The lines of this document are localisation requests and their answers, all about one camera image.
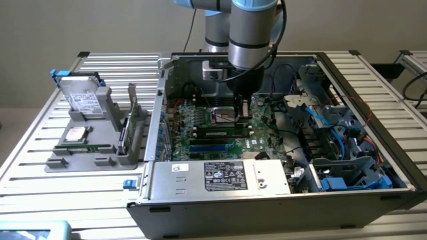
green circuit board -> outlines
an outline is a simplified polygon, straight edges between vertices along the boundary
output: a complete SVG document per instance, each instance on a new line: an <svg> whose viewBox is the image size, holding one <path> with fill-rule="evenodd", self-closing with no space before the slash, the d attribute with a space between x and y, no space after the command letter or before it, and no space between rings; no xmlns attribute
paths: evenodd
<svg viewBox="0 0 427 240"><path fill-rule="evenodd" d="M253 159L253 156L265 152L270 159L285 159L283 145L274 147L277 142L277 133L268 128L261 122L261 116L264 115L265 106L257 106L256 101L264 99L254 99L254 104L250 104L252 119L244 124L250 126L244 129L234 129L233 120L228 118L217 118L214 110L209 107L197 107L189 101L181 102L174 110L168 110L168 120L170 123L172 132L172 161L196 161L196 160L226 160L226 159ZM197 146L193 146L196 142L194 126L197 127L197 134L201 133L210 135L214 139L206 140L209 146L217 146L217 149L208 147L197 142Z"/></svg>

warning label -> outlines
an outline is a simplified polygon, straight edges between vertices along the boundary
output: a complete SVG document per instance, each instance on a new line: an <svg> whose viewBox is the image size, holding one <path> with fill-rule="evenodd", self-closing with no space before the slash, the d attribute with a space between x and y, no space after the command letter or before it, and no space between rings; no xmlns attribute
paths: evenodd
<svg viewBox="0 0 427 240"><path fill-rule="evenodd" d="M101 114L102 109L94 93L70 94L72 101L82 114Z"/></svg>
<svg viewBox="0 0 427 240"><path fill-rule="evenodd" d="M209 192L246 190L242 161L205 162L204 188Z"/></svg>

blue clip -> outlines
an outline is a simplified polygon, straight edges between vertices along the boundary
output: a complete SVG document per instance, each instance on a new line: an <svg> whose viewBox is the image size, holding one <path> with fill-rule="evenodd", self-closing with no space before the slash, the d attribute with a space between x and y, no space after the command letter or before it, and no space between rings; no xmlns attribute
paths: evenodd
<svg viewBox="0 0 427 240"><path fill-rule="evenodd" d="M122 189L136 189L136 180L124 180Z"/></svg>
<svg viewBox="0 0 427 240"><path fill-rule="evenodd" d="M344 191L347 190L347 185L341 177L325 177L320 181L324 191Z"/></svg>
<svg viewBox="0 0 427 240"><path fill-rule="evenodd" d="M53 79L56 87L60 88L58 82L56 81L56 69L52 69L49 73L50 73L50 78Z"/></svg>
<svg viewBox="0 0 427 240"><path fill-rule="evenodd" d="M61 71L57 72L56 75L57 75L58 77L65 77L65 76L69 76L69 74L72 74L70 71L68 71L68 70L61 70Z"/></svg>

table surface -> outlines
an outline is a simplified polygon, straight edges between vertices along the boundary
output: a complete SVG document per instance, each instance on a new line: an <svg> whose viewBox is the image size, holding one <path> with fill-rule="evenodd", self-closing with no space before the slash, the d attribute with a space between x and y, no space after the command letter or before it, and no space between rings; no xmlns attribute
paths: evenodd
<svg viewBox="0 0 427 240"><path fill-rule="evenodd" d="M348 52L327 54L391 135L399 139L401 148L427 174L427 131L420 128L419 120L393 101L383 81L356 56ZM121 107L130 104L128 83L136 83L137 101L150 111L158 79L157 58L157 53L90 54L76 62L72 70L98 72L112 88L112 99ZM142 163L134 170L44 171L50 149L69 121L68 109L69 104L56 90L0 168L0 220L66 220L72 227L72 239L76 240L145 239L122 206L122 182L141 174ZM220 239L427 239L427 202L411 210L392 211L361 229Z"/></svg>

black cable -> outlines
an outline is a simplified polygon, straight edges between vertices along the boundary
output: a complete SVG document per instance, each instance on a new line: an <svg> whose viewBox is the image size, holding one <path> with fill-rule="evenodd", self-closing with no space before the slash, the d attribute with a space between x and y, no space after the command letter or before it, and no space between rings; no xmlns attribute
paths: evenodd
<svg viewBox="0 0 427 240"><path fill-rule="evenodd" d="M184 50L182 50L182 52L185 52L185 50L186 50L186 45L188 45L189 37L192 36L193 25L194 25L194 17L196 17L196 11L197 11L197 9L194 8L194 9L193 9L193 13L192 13L190 27L189 27L189 32L188 32L188 37L186 37L186 42L185 42L185 45L184 45Z"/></svg>
<svg viewBox="0 0 427 240"><path fill-rule="evenodd" d="M301 148L303 148L301 146L297 146L292 150L287 151L285 154L288 154L288 153L293 152L296 149L301 149Z"/></svg>
<svg viewBox="0 0 427 240"><path fill-rule="evenodd" d="M273 65L273 62L274 62L274 59L276 59L276 55L277 55L277 49L273 51L273 53L270 54L270 60L269 60L269 64L268 66L265 67L264 70L269 69Z"/></svg>
<svg viewBox="0 0 427 240"><path fill-rule="evenodd" d="M411 81L408 81L408 83L404 85L403 91L401 91L401 95L403 95L403 98L404 98L405 100L417 101L417 102L423 101L423 97L424 97L425 91L424 91L424 93L421 94L421 97L416 99L416 98L411 98L411 97L407 96L407 89L408 89L408 87L412 85L412 83L415 83L415 81L416 81L417 79L420 79L421 77L424 77L424 76L427 76L427 71L423 72L423 73L421 73L420 75L417 75L416 77L413 77L413 79L412 79Z"/></svg>
<svg viewBox="0 0 427 240"><path fill-rule="evenodd" d="M249 69L242 71L236 76L232 76L232 77L229 77L229 78L226 78L224 80L213 79L213 82L225 83L225 82L228 82L230 80L234 80L234 79L242 77L245 74L248 74L250 71L253 71L265 62L265 60L269 58L269 56L273 54L273 52L277 51L277 47L279 47L279 44L281 42L283 35L284 35L285 29L287 29L287 18L288 18L285 0L280 0L280 2L281 2L281 11L283 11L283 24L281 24L281 30L280 30L279 38L277 38L277 41L273 44L273 47L272 47L270 51L266 53L266 55L262 57L262 59Z"/></svg>
<svg viewBox="0 0 427 240"><path fill-rule="evenodd" d="M417 109L419 106L421 105L421 101L424 100L424 95L427 94L427 88L424 90L424 92L421 93L421 95L419 96L419 100L417 100L417 103L415 105L415 108Z"/></svg>
<svg viewBox="0 0 427 240"><path fill-rule="evenodd" d="M270 79L269 93L272 94L276 91L274 79L273 79L273 76L270 74L266 74L265 76Z"/></svg>
<svg viewBox="0 0 427 240"><path fill-rule="evenodd" d="M292 132L292 131L288 131L288 130L280 130L277 128L273 128L272 126L269 126L265 122L264 124L266 125L268 128L270 128L272 130L277 131L277 132L283 132L283 133L289 133L289 134L293 134L296 137L299 137L299 134Z"/></svg>
<svg viewBox="0 0 427 240"><path fill-rule="evenodd" d="M283 100L272 101L272 102L268 103L268 105L265 105L262 116L265 116L266 107L270 107L270 104L276 105L280 102L283 102Z"/></svg>
<svg viewBox="0 0 427 240"><path fill-rule="evenodd" d="M273 150L277 152L277 154L287 154L285 152L283 152L283 151L279 151L277 149L276 149L276 147L277 147L277 142L274 142L274 145L273 145Z"/></svg>
<svg viewBox="0 0 427 240"><path fill-rule="evenodd" d="M297 78L297 71L296 71L295 67L293 67L291 64L283 63L283 64L280 64L280 65L274 68L274 70L273 70L273 72L272 72L272 80L276 79L276 73L277 73L277 70L279 70L280 67L288 67L288 68L292 70L292 72L293 72L293 80L292 80L292 83L291 83L291 89L292 89L292 86L293 86L293 84L295 84L295 82L296 82L296 78Z"/></svg>

